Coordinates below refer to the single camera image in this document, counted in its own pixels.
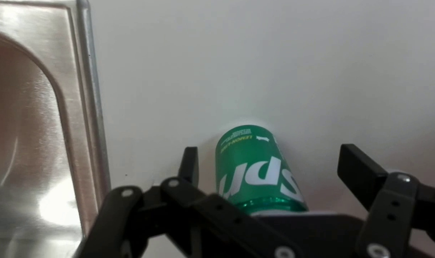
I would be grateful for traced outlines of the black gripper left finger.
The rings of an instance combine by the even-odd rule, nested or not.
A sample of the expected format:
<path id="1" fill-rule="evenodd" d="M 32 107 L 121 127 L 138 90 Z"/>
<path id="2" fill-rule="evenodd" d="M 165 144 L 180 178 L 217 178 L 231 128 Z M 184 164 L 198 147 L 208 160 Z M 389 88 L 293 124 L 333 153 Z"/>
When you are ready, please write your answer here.
<path id="1" fill-rule="evenodd" d="M 142 190 L 112 189 L 75 258 L 142 258 L 167 236 L 187 258 L 303 258 L 303 249 L 217 193 L 197 187 L 198 148 L 184 150 L 175 176 Z"/>

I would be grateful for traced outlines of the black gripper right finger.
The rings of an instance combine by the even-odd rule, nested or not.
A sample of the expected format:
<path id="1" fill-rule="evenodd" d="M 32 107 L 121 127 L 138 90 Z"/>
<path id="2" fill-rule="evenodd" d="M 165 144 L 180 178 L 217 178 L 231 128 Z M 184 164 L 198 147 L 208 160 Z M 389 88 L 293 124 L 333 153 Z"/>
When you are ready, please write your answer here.
<path id="1" fill-rule="evenodd" d="M 356 237 L 358 258 L 421 258 L 414 229 L 435 242 L 435 187 L 405 171 L 388 171 L 353 143 L 339 151 L 338 174 L 368 216 Z"/>

